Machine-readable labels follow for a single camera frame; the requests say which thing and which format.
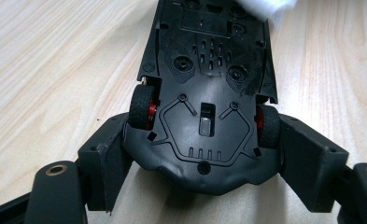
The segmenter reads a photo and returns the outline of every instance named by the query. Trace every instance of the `wooden table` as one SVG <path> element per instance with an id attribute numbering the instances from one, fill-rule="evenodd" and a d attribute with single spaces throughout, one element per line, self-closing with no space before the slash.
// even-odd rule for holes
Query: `wooden table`
<path id="1" fill-rule="evenodd" d="M 77 158 L 128 111 L 155 0 L 0 1 L 0 204 L 35 172 Z M 299 0 L 272 30 L 280 113 L 367 161 L 367 0 Z M 134 163 L 112 215 L 90 223 L 334 223 L 311 214 L 275 176 L 220 197 L 172 188 Z"/>

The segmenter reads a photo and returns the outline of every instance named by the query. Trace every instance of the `toy car wheel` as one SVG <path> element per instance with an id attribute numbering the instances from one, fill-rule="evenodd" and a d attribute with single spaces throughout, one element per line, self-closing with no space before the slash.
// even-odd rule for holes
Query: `toy car wheel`
<path id="1" fill-rule="evenodd" d="M 275 148 L 280 132 L 278 111 L 269 105 L 257 105 L 256 123 L 259 147 Z"/>
<path id="2" fill-rule="evenodd" d="M 157 110 L 153 99 L 154 87 L 137 85 L 131 100 L 128 123 L 131 127 L 150 130 Z"/>

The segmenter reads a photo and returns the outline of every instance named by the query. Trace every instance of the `rubber tire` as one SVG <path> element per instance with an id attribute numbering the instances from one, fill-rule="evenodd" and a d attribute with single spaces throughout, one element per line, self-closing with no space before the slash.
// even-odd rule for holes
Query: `rubber tire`
<path id="1" fill-rule="evenodd" d="M 278 111 L 269 105 L 258 105 L 263 115 L 262 134 L 259 147 L 275 148 L 280 134 L 280 117 Z"/>
<path id="2" fill-rule="evenodd" d="M 131 100 L 128 123 L 136 129 L 148 129 L 148 109 L 153 97 L 154 87 L 137 85 Z"/>

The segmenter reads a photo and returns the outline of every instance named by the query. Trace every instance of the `black tire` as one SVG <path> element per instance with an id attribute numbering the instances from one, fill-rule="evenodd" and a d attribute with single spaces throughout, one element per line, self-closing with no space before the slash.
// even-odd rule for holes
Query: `black tire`
<path id="1" fill-rule="evenodd" d="M 137 85 L 131 100 L 128 123 L 136 129 L 148 129 L 148 109 L 153 97 L 154 87 Z"/>
<path id="2" fill-rule="evenodd" d="M 262 116 L 262 128 L 258 130 L 259 147 L 275 148 L 280 134 L 280 118 L 278 111 L 269 105 L 258 105 Z"/>

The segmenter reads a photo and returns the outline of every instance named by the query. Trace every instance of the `black plastic chassis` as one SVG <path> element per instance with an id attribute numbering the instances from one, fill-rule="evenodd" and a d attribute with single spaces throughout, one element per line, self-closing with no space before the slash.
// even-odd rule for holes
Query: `black plastic chassis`
<path id="1" fill-rule="evenodd" d="M 345 150 L 277 113 L 277 135 L 259 146 L 259 108 L 277 103 L 267 22 L 231 1 L 161 0 L 138 80 L 155 90 L 148 130 L 128 114 L 109 119 L 76 163 L 45 166 L 30 194 L 0 206 L 0 223 L 83 223 L 85 204 L 111 211 L 132 161 L 217 195 L 280 173 L 309 211 L 337 201 L 339 222 L 367 223 L 367 163 L 351 170 Z"/>

